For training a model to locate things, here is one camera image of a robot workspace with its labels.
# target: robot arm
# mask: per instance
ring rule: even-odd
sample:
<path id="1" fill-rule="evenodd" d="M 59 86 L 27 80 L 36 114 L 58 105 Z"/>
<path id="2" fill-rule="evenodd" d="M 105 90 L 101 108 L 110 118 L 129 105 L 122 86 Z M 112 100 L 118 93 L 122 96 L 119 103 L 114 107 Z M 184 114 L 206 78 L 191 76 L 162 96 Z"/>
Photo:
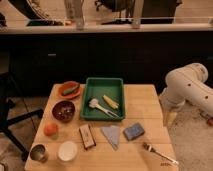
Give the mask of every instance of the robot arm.
<path id="1" fill-rule="evenodd" d="M 188 100 L 213 116 L 213 89 L 204 84 L 207 78 L 207 69 L 199 63 L 170 71 L 167 87 L 159 97 L 163 110 L 177 111 Z"/>

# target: cup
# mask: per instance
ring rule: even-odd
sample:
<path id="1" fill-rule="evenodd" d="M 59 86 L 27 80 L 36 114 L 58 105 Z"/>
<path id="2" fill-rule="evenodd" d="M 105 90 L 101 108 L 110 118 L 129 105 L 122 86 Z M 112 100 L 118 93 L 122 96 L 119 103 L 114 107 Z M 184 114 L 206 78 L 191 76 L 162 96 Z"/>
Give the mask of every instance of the cup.
<path id="1" fill-rule="evenodd" d="M 32 160 L 44 163 L 48 159 L 48 153 L 44 145 L 37 144 L 30 151 L 30 158 Z"/>

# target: paper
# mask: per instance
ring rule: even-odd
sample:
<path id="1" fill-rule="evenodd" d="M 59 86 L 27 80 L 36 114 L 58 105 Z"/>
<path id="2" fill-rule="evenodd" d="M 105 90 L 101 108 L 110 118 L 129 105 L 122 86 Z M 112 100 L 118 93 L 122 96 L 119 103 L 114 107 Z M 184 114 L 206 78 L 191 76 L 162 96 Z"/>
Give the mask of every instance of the paper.
<path id="1" fill-rule="evenodd" d="M 118 126 L 111 125 L 109 127 L 101 127 L 101 131 L 112 145 L 113 149 L 117 150 L 119 145 L 120 128 Z"/>

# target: white paper cup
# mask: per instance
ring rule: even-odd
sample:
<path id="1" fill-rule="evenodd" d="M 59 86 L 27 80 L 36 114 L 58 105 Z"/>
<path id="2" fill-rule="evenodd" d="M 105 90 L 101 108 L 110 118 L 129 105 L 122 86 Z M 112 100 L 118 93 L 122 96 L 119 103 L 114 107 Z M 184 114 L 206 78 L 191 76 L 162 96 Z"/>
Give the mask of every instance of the white paper cup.
<path id="1" fill-rule="evenodd" d="M 58 149 L 58 158 L 64 162 L 71 161 L 77 155 L 77 145 L 72 141 L 65 141 Z"/>

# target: corn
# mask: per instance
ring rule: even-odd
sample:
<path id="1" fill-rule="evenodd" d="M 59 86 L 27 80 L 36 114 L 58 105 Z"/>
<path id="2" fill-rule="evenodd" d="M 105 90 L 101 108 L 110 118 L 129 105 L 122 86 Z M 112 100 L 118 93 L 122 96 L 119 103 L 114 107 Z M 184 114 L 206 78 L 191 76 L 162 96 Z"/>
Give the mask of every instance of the corn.
<path id="1" fill-rule="evenodd" d="M 103 95 L 103 99 L 105 100 L 105 102 L 113 109 L 118 109 L 119 104 L 116 103 L 115 101 L 113 101 L 112 99 L 110 99 L 108 96 Z"/>

